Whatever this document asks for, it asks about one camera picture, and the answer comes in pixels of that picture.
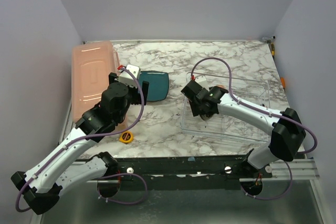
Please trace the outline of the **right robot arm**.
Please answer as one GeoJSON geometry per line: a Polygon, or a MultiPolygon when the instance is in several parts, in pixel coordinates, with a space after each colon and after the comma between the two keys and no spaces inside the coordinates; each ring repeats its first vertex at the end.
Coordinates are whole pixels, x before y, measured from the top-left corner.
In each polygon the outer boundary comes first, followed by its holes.
{"type": "Polygon", "coordinates": [[[209,90],[191,80],[181,91],[188,99],[193,116],[203,119],[215,114],[228,115],[244,121],[270,136],[270,140],[247,154],[245,166],[261,169],[277,160],[294,159],[306,137],[295,110],[284,111],[256,105],[233,95],[229,90],[213,86],[209,90]]]}

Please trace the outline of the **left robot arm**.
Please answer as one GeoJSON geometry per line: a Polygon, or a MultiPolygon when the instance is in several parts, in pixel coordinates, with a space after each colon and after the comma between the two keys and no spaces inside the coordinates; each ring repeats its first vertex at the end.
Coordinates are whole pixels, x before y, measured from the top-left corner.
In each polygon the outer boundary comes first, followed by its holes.
{"type": "Polygon", "coordinates": [[[139,82],[139,77],[126,68],[122,68],[119,76],[110,73],[109,85],[100,102],[82,115],[65,140],[36,166],[11,176],[19,191],[16,211],[32,210],[41,215],[77,184],[120,177],[118,162],[108,152],[95,155],[77,170],[71,165],[104,137],[122,134],[136,126],[146,105],[148,89],[147,81],[139,82]]]}

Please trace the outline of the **beige bowl dark rim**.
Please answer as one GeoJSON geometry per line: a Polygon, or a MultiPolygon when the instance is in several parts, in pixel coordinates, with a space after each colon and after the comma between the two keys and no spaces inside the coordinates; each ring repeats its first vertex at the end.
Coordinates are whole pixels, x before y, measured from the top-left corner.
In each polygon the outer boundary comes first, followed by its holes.
{"type": "Polygon", "coordinates": [[[211,119],[212,117],[213,117],[213,114],[211,114],[211,113],[200,114],[200,118],[201,118],[203,121],[207,121],[207,120],[211,119]]]}

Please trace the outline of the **teal square plate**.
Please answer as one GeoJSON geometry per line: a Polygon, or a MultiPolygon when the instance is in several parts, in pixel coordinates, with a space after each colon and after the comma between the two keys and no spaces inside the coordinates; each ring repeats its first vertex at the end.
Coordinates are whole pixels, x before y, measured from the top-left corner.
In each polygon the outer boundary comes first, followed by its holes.
{"type": "Polygon", "coordinates": [[[142,84],[143,81],[149,83],[148,102],[159,102],[166,99],[170,88],[168,73],[154,70],[141,71],[139,83],[142,84]]]}

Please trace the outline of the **pink floral mug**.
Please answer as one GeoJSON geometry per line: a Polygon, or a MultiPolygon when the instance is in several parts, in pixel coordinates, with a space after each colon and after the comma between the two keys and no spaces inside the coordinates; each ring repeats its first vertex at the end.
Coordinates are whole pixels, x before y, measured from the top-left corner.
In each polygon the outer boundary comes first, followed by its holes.
{"type": "Polygon", "coordinates": [[[217,85],[217,87],[219,87],[220,89],[226,90],[226,88],[222,85],[217,85]]]}

